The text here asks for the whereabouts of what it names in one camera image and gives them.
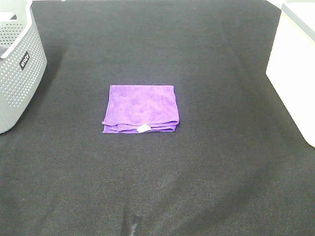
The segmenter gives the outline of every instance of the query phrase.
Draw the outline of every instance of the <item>black fabric surface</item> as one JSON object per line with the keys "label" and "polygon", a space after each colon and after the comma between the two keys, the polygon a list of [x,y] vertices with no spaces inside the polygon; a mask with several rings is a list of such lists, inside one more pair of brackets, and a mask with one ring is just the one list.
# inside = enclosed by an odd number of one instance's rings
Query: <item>black fabric surface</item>
{"label": "black fabric surface", "polygon": [[[277,8],[32,8],[48,65],[0,135],[1,236],[129,236],[135,215],[140,236],[315,234],[315,149],[265,75]],[[174,85],[176,132],[102,134],[113,84]]]}

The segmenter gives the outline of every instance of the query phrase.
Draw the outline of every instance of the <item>gray plastic basket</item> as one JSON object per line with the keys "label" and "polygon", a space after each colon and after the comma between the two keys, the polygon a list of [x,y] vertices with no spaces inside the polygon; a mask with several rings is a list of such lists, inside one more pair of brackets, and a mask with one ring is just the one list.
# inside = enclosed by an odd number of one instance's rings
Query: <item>gray plastic basket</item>
{"label": "gray plastic basket", "polygon": [[18,121],[47,64],[31,4],[31,0],[0,3],[0,133]]}

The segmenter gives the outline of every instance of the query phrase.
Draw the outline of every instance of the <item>white container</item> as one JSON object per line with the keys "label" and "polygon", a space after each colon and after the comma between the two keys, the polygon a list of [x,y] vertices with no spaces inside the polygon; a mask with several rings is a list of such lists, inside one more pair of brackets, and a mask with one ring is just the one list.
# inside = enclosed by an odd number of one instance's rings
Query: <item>white container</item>
{"label": "white container", "polygon": [[315,1],[282,6],[266,74],[305,140],[315,147]]}
{"label": "white container", "polygon": [[0,133],[18,121],[47,64],[31,4],[0,0]]}

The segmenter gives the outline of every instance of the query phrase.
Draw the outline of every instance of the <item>basket logo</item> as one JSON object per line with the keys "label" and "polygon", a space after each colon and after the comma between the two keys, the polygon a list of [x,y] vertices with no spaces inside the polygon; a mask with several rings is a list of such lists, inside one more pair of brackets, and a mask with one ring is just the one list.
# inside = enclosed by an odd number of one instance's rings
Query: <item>basket logo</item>
{"label": "basket logo", "polygon": [[24,70],[24,68],[25,68],[25,66],[29,60],[30,60],[30,56],[29,56],[29,53],[26,51],[22,60],[20,61],[20,67],[22,70]]}

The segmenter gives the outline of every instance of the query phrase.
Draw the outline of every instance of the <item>folded towel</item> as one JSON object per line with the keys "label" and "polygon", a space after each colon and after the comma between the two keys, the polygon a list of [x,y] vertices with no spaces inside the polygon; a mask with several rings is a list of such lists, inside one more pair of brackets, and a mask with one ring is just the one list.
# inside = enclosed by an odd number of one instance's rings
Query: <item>folded towel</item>
{"label": "folded towel", "polygon": [[103,133],[174,132],[178,123],[173,86],[110,87]]}

